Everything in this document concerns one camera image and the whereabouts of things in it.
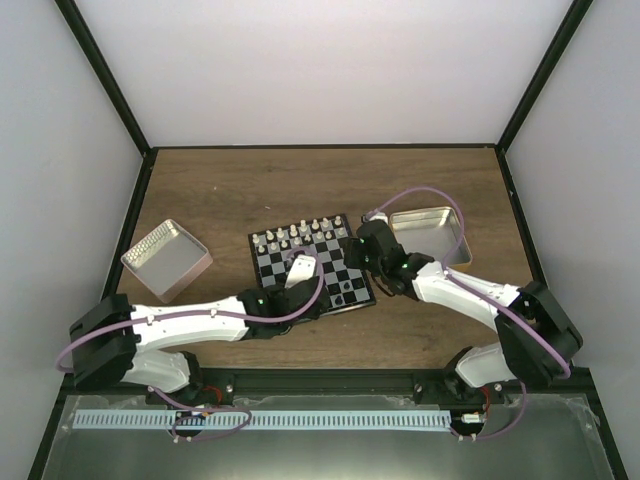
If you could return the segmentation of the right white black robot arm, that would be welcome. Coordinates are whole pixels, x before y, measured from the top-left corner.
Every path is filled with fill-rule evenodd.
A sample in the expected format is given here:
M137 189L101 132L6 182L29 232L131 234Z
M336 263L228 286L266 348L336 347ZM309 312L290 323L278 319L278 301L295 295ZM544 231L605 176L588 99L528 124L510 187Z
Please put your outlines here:
M497 334L496 343L467 347L447 364L444 389L451 400L468 402L494 383L518 380L543 388L570 377L583 338L544 284L494 283L424 253L408 253L380 219L364 223L339 244L345 264L368 272L387 295L446 307Z

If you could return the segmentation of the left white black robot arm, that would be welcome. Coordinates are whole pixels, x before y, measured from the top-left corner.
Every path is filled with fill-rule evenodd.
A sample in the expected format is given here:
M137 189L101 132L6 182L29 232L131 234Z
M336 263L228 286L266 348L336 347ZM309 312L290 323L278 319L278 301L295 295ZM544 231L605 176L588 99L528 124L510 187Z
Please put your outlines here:
M70 343L55 367L72 374L79 390L132 383L191 404L203 395L205 381L195 356L175 347L270 339L318 319L330 305L317 276L292 287L247 289L217 301L170 307L132 305L126 295L114 294L72 324Z

